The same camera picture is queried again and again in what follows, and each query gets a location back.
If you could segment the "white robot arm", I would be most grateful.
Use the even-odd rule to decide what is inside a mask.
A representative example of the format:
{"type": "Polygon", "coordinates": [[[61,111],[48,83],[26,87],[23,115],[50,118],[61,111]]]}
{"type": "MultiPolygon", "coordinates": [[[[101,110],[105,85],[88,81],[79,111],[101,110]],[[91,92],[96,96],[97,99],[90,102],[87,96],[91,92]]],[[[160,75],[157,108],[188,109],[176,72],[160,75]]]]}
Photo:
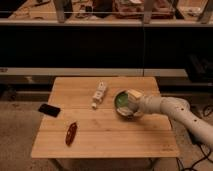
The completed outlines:
{"type": "Polygon", "coordinates": [[[183,124],[203,144],[213,150],[213,126],[194,115],[182,98],[145,95],[137,90],[126,91],[129,108],[134,114],[163,114],[183,124]]]}

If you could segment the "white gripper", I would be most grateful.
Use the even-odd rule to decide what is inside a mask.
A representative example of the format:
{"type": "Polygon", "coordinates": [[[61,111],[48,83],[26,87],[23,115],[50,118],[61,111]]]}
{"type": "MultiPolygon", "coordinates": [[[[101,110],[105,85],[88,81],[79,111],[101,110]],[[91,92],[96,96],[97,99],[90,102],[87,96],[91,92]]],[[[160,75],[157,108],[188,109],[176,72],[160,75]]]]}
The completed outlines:
{"type": "Polygon", "coordinates": [[[140,118],[144,115],[144,113],[139,109],[140,98],[142,97],[142,93],[129,89],[126,91],[128,96],[128,104],[127,104],[127,117],[130,118],[140,118]]]}

